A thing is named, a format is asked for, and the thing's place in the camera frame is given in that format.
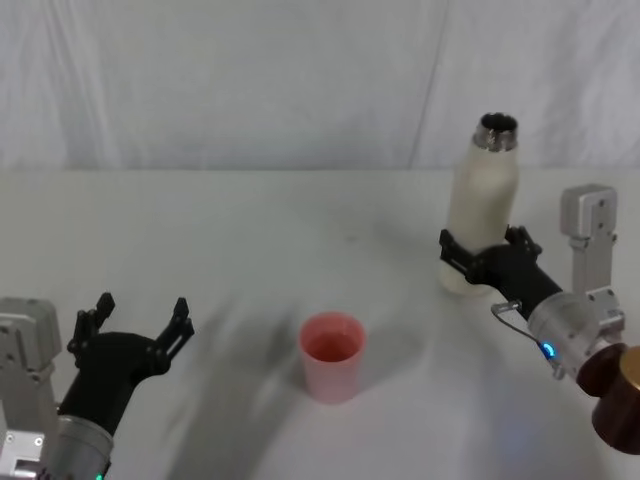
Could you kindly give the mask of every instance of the white fabric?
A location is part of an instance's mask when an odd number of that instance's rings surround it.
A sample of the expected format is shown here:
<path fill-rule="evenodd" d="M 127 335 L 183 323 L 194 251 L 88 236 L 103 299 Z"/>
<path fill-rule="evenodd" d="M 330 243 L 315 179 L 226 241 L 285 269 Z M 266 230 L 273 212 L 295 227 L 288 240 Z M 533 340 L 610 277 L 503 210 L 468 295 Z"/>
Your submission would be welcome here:
<path fill-rule="evenodd" d="M 640 164 L 635 0 L 0 0 L 0 166 Z"/>

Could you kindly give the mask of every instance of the pink cup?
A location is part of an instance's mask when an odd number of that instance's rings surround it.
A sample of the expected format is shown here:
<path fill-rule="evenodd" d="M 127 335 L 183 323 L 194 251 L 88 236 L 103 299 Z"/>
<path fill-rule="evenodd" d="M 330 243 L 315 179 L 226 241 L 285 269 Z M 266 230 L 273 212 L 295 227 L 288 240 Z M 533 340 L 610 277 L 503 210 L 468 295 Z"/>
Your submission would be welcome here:
<path fill-rule="evenodd" d="M 336 404 L 358 393 L 358 371 L 367 343 L 358 320 L 340 312 L 319 313 L 302 326 L 298 342 L 313 398 Z"/>

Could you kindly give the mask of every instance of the metal bracket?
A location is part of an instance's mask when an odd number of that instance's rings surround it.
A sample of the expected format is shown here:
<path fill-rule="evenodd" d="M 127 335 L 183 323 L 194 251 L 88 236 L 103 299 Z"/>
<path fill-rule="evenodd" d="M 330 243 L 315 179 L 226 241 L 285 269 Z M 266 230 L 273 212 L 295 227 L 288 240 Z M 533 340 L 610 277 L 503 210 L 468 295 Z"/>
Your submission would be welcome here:
<path fill-rule="evenodd" d="M 0 300 L 0 398 L 8 430 L 0 475 L 13 475 L 21 468 L 31 473 L 42 451 L 55 446 L 58 415 L 51 374 L 60 349 L 58 320 L 50 302 Z"/>
<path fill-rule="evenodd" d="M 619 338 L 625 315 L 611 289 L 618 196 L 612 187 L 582 185 L 562 194 L 560 230 L 573 249 L 573 291 L 589 300 L 598 336 Z"/>
<path fill-rule="evenodd" d="M 35 478 L 40 471 L 44 435 L 9 430 L 2 445 L 0 475 L 9 478 Z"/>
<path fill-rule="evenodd" d="M 522 306 L 522 302 L 520 300 L 513 300 L 512 302 L 504 302 L 504 303 L 494 303 L 491 305 L 491 313 L 494 317 L 496 317 L 500 322 L 506 322 L 502 315 L 509 312 L 516 312 L 518 315 L 520 314 L 520 307 Z"/>

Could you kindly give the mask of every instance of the white bottle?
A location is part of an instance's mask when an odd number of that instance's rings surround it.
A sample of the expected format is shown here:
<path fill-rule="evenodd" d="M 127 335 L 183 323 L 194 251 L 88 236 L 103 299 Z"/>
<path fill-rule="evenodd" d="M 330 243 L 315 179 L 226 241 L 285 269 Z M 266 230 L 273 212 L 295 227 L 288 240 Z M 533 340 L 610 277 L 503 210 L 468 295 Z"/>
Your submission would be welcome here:
<path fill-rule="evenodd" d="M 462 247 L 479 252 L 504 241 L 518 187 L 518 122 L 502 113 L 480 119 L 469 152 L 458 165 L 451 189 L 447 229 Z M 460 295 L 482 295 L 486 285 L 471 285 L 440 262 L 440 283 Z"/>

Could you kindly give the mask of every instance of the table surface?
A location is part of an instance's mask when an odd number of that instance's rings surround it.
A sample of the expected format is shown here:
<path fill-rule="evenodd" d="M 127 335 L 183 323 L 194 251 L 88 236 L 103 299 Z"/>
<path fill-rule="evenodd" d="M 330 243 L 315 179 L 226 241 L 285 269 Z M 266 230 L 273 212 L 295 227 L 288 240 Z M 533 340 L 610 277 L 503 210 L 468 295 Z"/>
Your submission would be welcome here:
<path fill-rule="evenodd" d="M 116 434 L 115 479 L 637 479 L 604 445 L 593 399 L 556 382 L 496 322 L 500 297 L 436 282 L 451 173 L 128 172 L 0 176 L 0 292 L 48 298 L 66 341 L 109 290 L 107 329 L 155 337 L 178 296 L 196 336 L 136 391 Z M 524 171 L 513 222 L 570 286 L 563 188 L 618 188 L 614 287 L 640 343 L 640 171 Z M 295 335 L 343 310 L 369 333 L 363 391 L 321 406 L 301 386 Z M 63 352 L 54 388 L 75 368 Z"/>

